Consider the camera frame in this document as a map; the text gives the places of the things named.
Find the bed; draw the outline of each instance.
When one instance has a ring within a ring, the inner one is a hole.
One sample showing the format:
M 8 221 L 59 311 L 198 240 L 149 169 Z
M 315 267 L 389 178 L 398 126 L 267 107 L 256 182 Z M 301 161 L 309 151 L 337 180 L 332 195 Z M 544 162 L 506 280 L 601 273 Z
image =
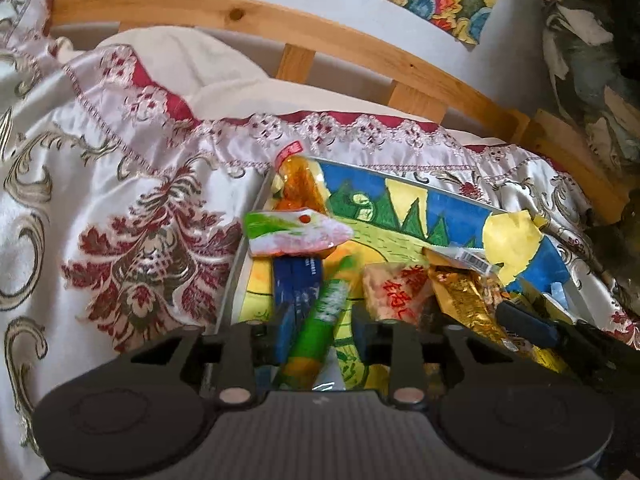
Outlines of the bed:
M 50 389 L 174 327 L 215 325 L 238 218 L 292 141 L 540 214 L 590 298 L 590 321 L 640 348 L 640 322 L 610 294 L 582 234 L 592 207 L 618 220 L 626 189 L 572 149 L 575 134 L 551 115 L 504 110 L 383 41 L 254 0 L 11 0 L 9 12 L 2 480 L 46 471 L 30 417 Z M 88 52 L 49 35 L 100 22 L 119 32 Z M 196 28 L 284 44 L 275 77 Z M 305 86 L 316 53 L 390 78 L 388 98 Z M 438 126 L 450 108 L 491 136 Z

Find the white wall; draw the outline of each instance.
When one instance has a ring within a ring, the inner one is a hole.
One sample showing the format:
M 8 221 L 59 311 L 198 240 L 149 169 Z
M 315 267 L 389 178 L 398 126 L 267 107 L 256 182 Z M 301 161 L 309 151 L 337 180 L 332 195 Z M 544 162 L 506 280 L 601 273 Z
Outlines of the white wall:
M 265 0 L 335 20 L 440 67 L 507 108 L 532 114 L 552 106 L 542 59 L 541 0 L 498 0 L 469 47 L 385 0 Z

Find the silver screw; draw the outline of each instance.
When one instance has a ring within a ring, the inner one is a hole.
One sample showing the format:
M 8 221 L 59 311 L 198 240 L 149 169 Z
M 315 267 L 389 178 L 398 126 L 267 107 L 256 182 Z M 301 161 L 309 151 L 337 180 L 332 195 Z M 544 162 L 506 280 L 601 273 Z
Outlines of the silver screw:
M 225 404 L 244 404 L 251 399 L 251 392 L 244 388 L 226 388 L 220 392 L 218 398 Z
M 394 399 L 403 404 L 417 404 L 424 399 L 424 391 L 418 388 L 400 388 L 394 392 Z

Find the snack bag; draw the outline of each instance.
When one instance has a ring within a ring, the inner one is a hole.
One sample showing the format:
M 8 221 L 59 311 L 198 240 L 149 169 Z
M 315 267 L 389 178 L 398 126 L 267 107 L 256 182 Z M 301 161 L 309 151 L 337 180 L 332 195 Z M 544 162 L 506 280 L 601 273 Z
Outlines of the snack bag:
M 353 229 L 312 209 L 252 211 L 244 232 L 253 256 L 317 254 L 353 238 Z
M 482 277 L 476 271 L 465 268 L 466 265 L 460 261 L 428 248 L 424 248 L 422 254 L 430 263 L 429 277 L 444 314 L 494 343 L 519 352 L 550 370 L 562 372 L 566 369 L 566 364 L 555 352 L 540 349 L 526 339 L 508 333 L 495 320 L 495 307 L 503 299 L 509 299 L 497 276 L 490 274 Z
M 334 341 L 334 329 L 346 306 L 358 268 L 354 256 L 345 256 L 334 275 L 322 284 L 318 300 L 305 319 L 287 362 L 276 377 L 276 386 L 310 390 L 314 385 Z
M 331 215 L 318 181 L 322 172 L 303 156 L 290 156 L 278 168 L 282 178 L 282 196 L 276 202 L 274 210 L 292 211 L 297 209 L 313 209 L 324 215 Z
M 279 256 L 273 259 L 275 311 L 293 308 L 296 331 L 302 327 L 322 286 L 322 260 L 314 256 Z
M 415 326 L 433 295 L 426 266 L 416 263 L 368 265 L 362 273 L 362 288 L 373 319 L 397 319 Z

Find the wooden slat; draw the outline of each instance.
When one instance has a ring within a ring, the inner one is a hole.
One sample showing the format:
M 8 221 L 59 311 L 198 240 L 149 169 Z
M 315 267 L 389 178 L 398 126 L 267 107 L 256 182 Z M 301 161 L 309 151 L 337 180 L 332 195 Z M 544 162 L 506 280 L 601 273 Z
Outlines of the wooden slat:
M 287 43 L 280 59 L 276 79 L 292 83 L 306 83 L 314 63 L 315 51 Z
M 528 115 L 523 114 L 519 110 L 510 110 L 511 115 L 513 115 L 518 121 L 518 126 L 513 133 L 513 137 L 511 137 L 511 144 L 520 144 L 522 142 L 522 137 L 525 135 L 527 128 L 531 122 L 531 118 Z
M 442 101 L 429 97 L 398 81 L 392 81 L 386 104 L 396 110 L 425 117 L 438 124 L 442 122 L 447 113 L 447 105 Z
M 560 164 L 582 188 L 584 195 L 604 221 L 614 223 L 620 220 L 622 209 L 628 201 L 627 190 L 622 184 L 611 182 L 601 171 L 595 171 L 581 162 L 575 153 L 570 153 L 551 141 L 544 128 L 535 120 L 524 131 L 520 145 Z
M 311 14 L 256 0 L 54 0 L 52 24 L 165 23 L 222 28 L 354 63 L 414 88 L 509 141 L 517 120 L 480 92 L 385 41 Z

